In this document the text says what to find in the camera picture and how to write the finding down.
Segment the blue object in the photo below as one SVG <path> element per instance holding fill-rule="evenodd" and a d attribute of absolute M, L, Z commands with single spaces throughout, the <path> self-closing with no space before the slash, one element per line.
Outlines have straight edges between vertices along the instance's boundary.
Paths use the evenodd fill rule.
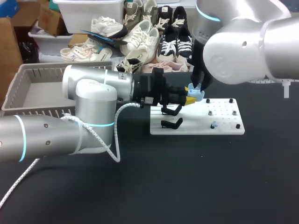
<path fill-rule="evenodd" d="M 196 9 L 199 12 L 199 14 L 201 14 L 203 17 L 207 18 L 208 20 L 212 20 L 212 21 L 216 21 L 216 22 L 220 22 L 220 19 L 216 18 L 216 17 L 211 17 L 207 14 L 204 14 L 202 11 L 199 10 L 198 6 L 196 5 Z"/>
<path fill-rule="evenodd" d="M 16 0 L 6 0 L 0 5 L 0 17 L 13 17 L 19 11 Z"/>
<path fill-rule="evenodd" d="M 50 0 L 49 9 L 60 12 L 58 4 L 54 3 L 53 0 Z"/>
<path fill-rule="evenodd" d="M 205 92 L 204 91 L 200 92 L 200 88 L 201 88 L 201 84 L 198 84 L 198 86 L 196 86 L 196 88 L 194 88 L 193 84 L 190 83 L 188 85 L 188 96 L 195 97 L 197 102 L 202 101 L 202 99 L 205 96 Z"/>
<path fill-rule="evenodd" d="M 90 127 L 108 127 L 108 126 L 112 126 L 114 125 L 114 122 L 111 124 L 107 124 L 107 125 L 93 125 L 93 124 L 87 124 Z"/>
<path fill-rule="evenodd" d="M 24 123 L 22 121 L 22 119 L 18 116 L 18 115 L 14 115 L 20 122 L 20 125 L 21 125 L 21 129 L 22 129 L 22 133 L 23 133 L 23 153 L 22 153 L 22 156 L 19 160 L 19 162 L 21 162 L 25 155 L 26 155 L 26 147 L 27 147 L 27 142 L 26 142 L 26 133 L 25 133 L 25 126 L 24 126 Z"/>
<path fill-rule="evenodd" d="M 88 33 L 88 34 L 90 34 L 90 35 L 96 36 L 96 37 L 98 37 L 98 38 L 101 38 L 101 39 L 103 39 L 103 40 L 105 40 L 105 41 L 113 41 L 112 39 L 105 38 L 105 37 L 103 37 L 103 36 L 100 36 L 99 34 L 96 34 L 96 33 L 93 33 L 93 32 L 89 32 L 89 31 L 87 31 L 87 30 L 81 30 L 81 31 L 83 31 L 83 32 L 85 32 L 85 33 Z"/>
<path fill-rule="evenodd" d="M 218 127 L 218 126 L 219 126 L 219 124 L 218 124 L 218 122 L 217 122 L 217 121 L 213 121 L 213 123 L 212 123 L 212 126 L 214 126 L 214 127 Z"/>

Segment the black bracket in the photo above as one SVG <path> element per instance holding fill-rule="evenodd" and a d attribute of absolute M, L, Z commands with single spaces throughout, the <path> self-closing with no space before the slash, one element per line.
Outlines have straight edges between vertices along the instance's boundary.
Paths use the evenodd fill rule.
<path fill-rule="evenodd" d="M 181 126 L 182 123 L 183 123 L 183 118 L 178 119 L 178 121 L 176 123 L 171 123 L 166 120 L 161 120 L 162 128 L 166 127 L 166 128 L 171 128 L 174 130 L 177 130 Z"/>
<path fill-rule="evenodd" d="M 163 114 L 163 113 L 166 113 L 166 114 L 171 115 L 171 116 L 177 116 L 178 113 L 181 111 L 181 109 L 182 109 L 182 106 L 181 106 L 181 105 L 179 105 L 179 106 L 176 108 L 175 111 L 174 111 L 174 110 L 171 110 L 171 109 L 168 109 L 168 108 L 166 107 L 166 105 L 165 105 L 165 106 L 163 106 L 163 107 L 161 108 L 161 112 L 162 112 L 162 114 Z"/>

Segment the white plastic bin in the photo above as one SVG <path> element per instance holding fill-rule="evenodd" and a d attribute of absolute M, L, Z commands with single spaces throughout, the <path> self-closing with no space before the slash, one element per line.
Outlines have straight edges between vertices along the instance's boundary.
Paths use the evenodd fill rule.
<path fill-rule="evenodd" d="M 67 31 L 83 34 L 90 31 L 92 19 L 110 17 L 122 22 L 123 0 L 53 0 L 58 4 Z"/>
<path fill-rule="evenodd" d="M 62 48 L 68 48 L 68 44 L 73 37 L 73 35 L 57 37 L 52 35 L 39 35 L 37 34 L 38 31 L 39 29 L 32 28 L 32 30 L 28 33 L 28 36 L 33 37 L 43 55 L 59 56 L 60 50 Z"/>

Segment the shoe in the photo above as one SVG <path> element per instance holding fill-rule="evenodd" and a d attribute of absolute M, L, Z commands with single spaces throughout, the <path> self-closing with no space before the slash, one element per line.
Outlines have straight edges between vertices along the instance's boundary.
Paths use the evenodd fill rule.
<path fill-rule="evenodd" d="M 158 8 L 158 18 L 155 27 L 162 32 L 168 25 L 171 25 L 172 8 L 170 6 L 163 6 Z"/>
<path fill-rule="evenodd" d="M 125 3 L 125 18 L 122 23 L 131 31 L 138 23 L 140 23 L 142 14 L 142 0 L 133 0 L 133 2 Z"/>
<path fill-rule="evenodd" d="M 142 66 L 148 58 L 146 48 L 132 50 L 121 63 L 115 67 L 115 71 L 134 73 Z"/>
<path fill-rule="evenodd" d="M 109 17 L 101 16 L 99 19 L 92 19 L 91 32 L 100 34 L 109 39 L 120 40 L 128 34 L 127 27 Z"/>
<path fill-rule="evenodd" d="M 104 48 L 99 54 L 95 49 L 78 46 L 64 48 L 60 51 L 61 58 L 66 62 L 107 61 L 111 55 L 112 50 L 109 48 Z"/>
<path fill-rule="evenodd" d="M 173 13 L 173 24 L 176 28 L 181 28 L 182 26 L 187 26 L 187 13 L 184 7 L 179 6 L 174 10 Z"/>
<path fill-rule="evenodd" d="M 156 51 L 159 45 L 160 34 L 157 28 L 153 28 L 149 33 L 143 33 L 142 42 L 138 48 L 146 48 L 148 50 L 148 59 L 145 61 L 145 64 L 150 63 L 154 60 L 156 56 Z"/>
<path fill-rule="evenodd" d="M 158 5 L 156 0 L 147 0 L 142 8 L 141 20 L 148 20 L 152 26 L 157 23 Z"/>
<path fill-rule="evenodd" d="M 158 62 L 174 62 L 176 59 L 177 37 L 176 30 L 172 25 L 168 25 L 161 37 L 157 51 Z"/>
<path fill-rule="evenodd" d="M 156 64 L 145 64 L 141 67 L 141 73 L 151 73 L 153 68 L 161 68 L 164 72 L 187 72 L 186 64 L 179 64 L 175 62 L 161 62 Z"/>
<path fill-rule="evenodd" d="M 137 49 L 142 42 L 143 32 L 148 33 L 151 29 L 150 21 L 144 20 L 138 23 L 131 32 L 125 36 L 123 41 L 126 41 L 127 44 L 121 45 L 120 50 L 124 56 L 128 55 L 130 51 Z"/>
<path fill-rule="evenodd" d="M 98 52 L 97 50 L 100 49 L 103 45 L 94 41 L 91 38 L 88 38 L 84 43 L 76 43 L 76 44 L 72 45 L 71 48 L 73 48 L 74 46 L 77 46 L 79 48 L 91 48 L 91 49 L 96 50 L 95 53 L 97 53 Z"/>
<path fill-rule="evenodd" d="M 187 26 L 182 26 L 178 31 L 176 62 L 189 65 L 187 58 L 192 54 L 192 49 L 193 41 L 189 29 Z"/>

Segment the white pegboard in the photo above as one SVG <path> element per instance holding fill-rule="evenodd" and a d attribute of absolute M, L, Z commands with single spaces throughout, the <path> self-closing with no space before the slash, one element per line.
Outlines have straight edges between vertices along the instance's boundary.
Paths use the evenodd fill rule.
<path fill-rule="evenodd" d="M 238 108 L 237 101 L 233 99 L 206 99 L 200 102 L 183 106 L 177 116 L 162 115 L 161 105 L 150 108 L 150 133 L 159 135 L 241 135 L 245 129 Z M 168 105 L 167 108 L 175 110 L 177 105 Z M 176 123 L 183 118 L 183 123 L 177 130 L 162 128 L 161 120 Z M 211 124 L 216 121 L 219 126 L 211 129 Z"/>

